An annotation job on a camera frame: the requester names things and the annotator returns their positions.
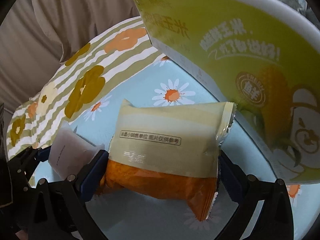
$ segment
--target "beige fabric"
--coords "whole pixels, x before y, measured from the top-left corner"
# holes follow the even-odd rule
[[[0,98],[11,111],[88,41],[139,13],[133,0],[17,0],[0,26]]]

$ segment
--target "metal screw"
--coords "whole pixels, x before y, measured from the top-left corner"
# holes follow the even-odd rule
[[[281,185],[281,186],[284,184],[284,181],[283,181],[282,179],[277,179],[277,182],[278,182],[278,184]]]
[[[67,181],[74,181],[76,179],[76,176],[71,174],[67,177]]]
[[[256,180],[256,176],[254,176],[254,175],[252,175],[252,174],[249,174],[249,175],[247,176],[247,178],[248,178],[249,181],[255,181],[255,180]]]
[[[42,178],[42,179],[39,179],[38,183],[39,183],[39,185],[42,185],[42,184],[44,184],[44,183],[45,183],[45,179],[44,179],[44,178]]]

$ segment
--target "cartoon character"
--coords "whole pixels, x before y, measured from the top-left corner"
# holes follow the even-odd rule
[[[284,176],[293,179],[305,170],[320,168],[320,108],[313,93],[305,88],[295,90],[291,113],[290,140],[295,149],[288,146],[286,152],[275,149],[273,153]],[[295,151],[299,151],[298,162]]]

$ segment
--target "transparent orange wrapper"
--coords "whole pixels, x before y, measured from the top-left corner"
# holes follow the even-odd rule
[[[151,108],[124,102],[100,188],[186,200],[205,220],[217,189],[219,145],[235,110],[228,102]]]

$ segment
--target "translucent wrapper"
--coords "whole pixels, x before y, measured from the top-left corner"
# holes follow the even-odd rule
[[[217,188],[219,145],[234,103],[135,108],[124,100],[104,182],[158,199],[186,200],[205,220]]]

